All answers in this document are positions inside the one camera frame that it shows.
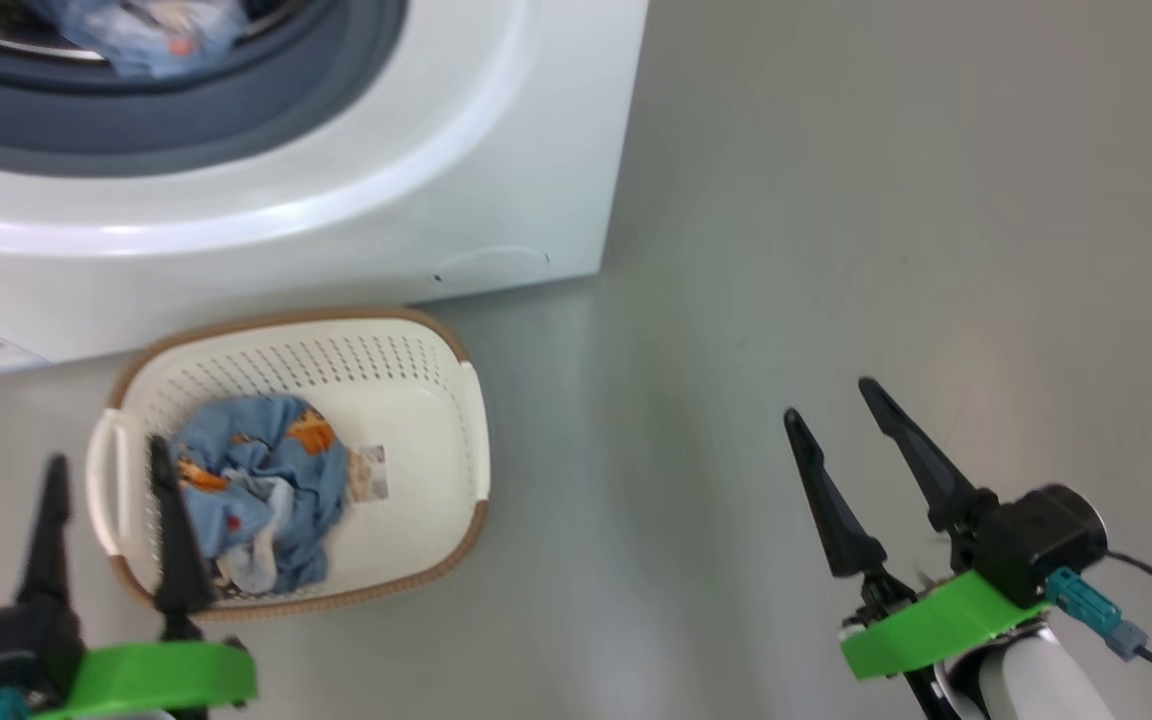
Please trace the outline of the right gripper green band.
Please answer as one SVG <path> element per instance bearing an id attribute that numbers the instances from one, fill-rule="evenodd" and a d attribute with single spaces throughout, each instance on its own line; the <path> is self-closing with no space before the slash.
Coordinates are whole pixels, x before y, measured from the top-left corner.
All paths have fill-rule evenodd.
<path id="1" fill-rule="evenodd" d="M 973 486 L 876 378 L 861 378 L 858 388 L 878 427 L 904 457 L 935 532 L 973 532 L 996 509 L 996 493 Z M 783 429 L 829 574 L 861 577 L 861 609 L 840 632 L 851 674 L 859 682 L 904 679 L 925 720 L 986 720 L 977 703 L 948 683 L 947 661 L 1037 623 L 1049 602 L 1021 609 L 975 571 L 916 593 L 884 569 L 882 543 L 865 532 L 838 491 L 823 448 L 795 407 L 785 411 Z"/>

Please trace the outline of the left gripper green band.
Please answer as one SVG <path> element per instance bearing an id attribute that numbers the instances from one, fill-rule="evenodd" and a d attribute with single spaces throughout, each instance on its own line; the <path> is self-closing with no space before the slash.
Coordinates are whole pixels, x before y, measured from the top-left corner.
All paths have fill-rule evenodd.
<path id="1" fill-rule="evenodd" d="M 86 720 L 131 717 L 151 711 L 207 710 L 243 705 L 259 697 L 253 657 L 233 644 L 200 641 L 195 616 L 215 600 L 209 566 L 195 537 L 191 516 L 161 435 L 147 441 L 150 484 L 159 506 L 160 582 L 154 607 L 162 619 L 160 643 L 96 647 L 83 657 L 76 680 L 56 708 L 32 712 L 31 720 Z M 70 521 L 70 467 L 50 456 L 38 493 L 15 602 L 50 602 L 71 611 L 67 552 Z"/>

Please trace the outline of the blue printed garment white lining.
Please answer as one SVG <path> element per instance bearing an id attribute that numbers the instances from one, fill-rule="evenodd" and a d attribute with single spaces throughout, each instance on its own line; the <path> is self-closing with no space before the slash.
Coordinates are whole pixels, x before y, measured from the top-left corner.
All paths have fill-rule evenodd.
<path id="1" fill-rule="evenodd" d="M 168 447 L 221 592 L 289 594 L 325 582 L 348 454 L 305 397 L 219 397 L 198 407 Z"/>

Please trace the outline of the grey rubber door gasket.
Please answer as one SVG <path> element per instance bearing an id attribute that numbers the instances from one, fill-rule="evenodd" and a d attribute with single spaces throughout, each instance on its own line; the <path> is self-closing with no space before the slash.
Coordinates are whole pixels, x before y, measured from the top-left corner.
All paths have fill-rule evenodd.
<path id="1" fill-rule="evenodd" d="M 0 45 L 0 170 L 164 176 L 279 149 L 366 94 L 407 10 L 407 0 L 282 0 L 274 24 L 218 67 L 170 79 Z"/>

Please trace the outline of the white front-load washing machine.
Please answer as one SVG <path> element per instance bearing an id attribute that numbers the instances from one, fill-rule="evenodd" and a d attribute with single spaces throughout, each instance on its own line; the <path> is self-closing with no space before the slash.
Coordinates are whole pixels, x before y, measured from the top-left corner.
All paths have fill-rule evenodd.
<path id="1" fill-rule="evenodd" d="M 530 285 L 598 273 L 650 1 L 407 0 L 366 94 L 279 149 L 164 176 L 0 170 L 0 338 L 61 364 L 247 316 L 526 286 L 435 285 L 484 247 L 547 252 Z M 0 45 L 105 61 L 28 0 L 0 0 Z"/>

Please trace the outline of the paper basket label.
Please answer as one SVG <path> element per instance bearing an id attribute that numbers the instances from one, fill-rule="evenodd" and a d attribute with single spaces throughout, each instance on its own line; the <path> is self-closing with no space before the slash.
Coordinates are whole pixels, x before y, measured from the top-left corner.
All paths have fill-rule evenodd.
<path id="1" fill-rule="evenodd" d="M 381 445 L 349 448 L 347 497 L 353 505 L 388 500 L 387 450 Z"/>

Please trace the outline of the white perforated basket brown rim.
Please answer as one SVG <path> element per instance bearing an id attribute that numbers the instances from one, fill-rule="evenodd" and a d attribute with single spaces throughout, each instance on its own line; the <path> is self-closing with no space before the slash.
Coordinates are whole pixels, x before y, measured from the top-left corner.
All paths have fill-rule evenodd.
<path id="1" fill-rule="evenodd" d="M 202 623 L 329 611 L 412 591 L 457 568 L 488 518 L 492 452 L 483 389 L 456 334 L 407 306 L 257 316 L 162 338 L 128 365 L 88 444 L 88 515 L 111 571 L 151 606 L 159 510 L 147 437 L 172 435 L 219 397 L 305 397 L 349 448 L 387 450 L 389 498 L 353 505 L 329 533 L 325 582 L 289 594 L 223 594 Z"/>

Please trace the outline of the round white filter cover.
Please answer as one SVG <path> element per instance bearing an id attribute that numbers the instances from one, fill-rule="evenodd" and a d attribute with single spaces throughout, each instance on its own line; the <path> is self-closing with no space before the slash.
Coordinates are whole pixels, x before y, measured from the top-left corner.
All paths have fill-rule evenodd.
<path id="1" fill-rule="evenodd" d="M 445 260 L 431 274 L 435 285 L 452 290 L 492 290 L 530 285 L 547 275 L 550 256 L 531 247 L 484 247 Z"/>

